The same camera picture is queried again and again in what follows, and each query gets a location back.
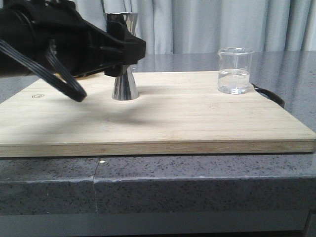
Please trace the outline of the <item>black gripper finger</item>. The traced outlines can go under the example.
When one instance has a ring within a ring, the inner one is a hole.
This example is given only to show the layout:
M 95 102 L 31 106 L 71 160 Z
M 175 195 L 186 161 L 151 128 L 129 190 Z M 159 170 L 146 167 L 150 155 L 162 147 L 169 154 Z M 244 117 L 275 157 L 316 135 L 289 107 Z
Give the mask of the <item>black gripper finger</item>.
M 128 31 L 127 26 L 120 22 L 107 21 L 106 32 L 117 42 L 133 42 L 133 37 Z
M 104 74 L 118 77 L 125 73 L 128 65 L 137 64 L 145 57 L 146 42 L 133 36 L 133 42 L 115 41 L 106 33 L 106 39 L 99 47 Z

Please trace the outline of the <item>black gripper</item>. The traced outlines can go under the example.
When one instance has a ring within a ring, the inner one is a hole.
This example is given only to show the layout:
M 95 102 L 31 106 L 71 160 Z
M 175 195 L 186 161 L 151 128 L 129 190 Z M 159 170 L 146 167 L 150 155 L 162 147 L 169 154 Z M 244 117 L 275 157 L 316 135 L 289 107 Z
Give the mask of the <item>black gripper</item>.
M 45 54 L 49 42 L 57 59 L 75 77 L 103 71 L 85 21 L 71 0 L 6 0 L 0 10 L 0 38 L 15 50 L 56 73 Z

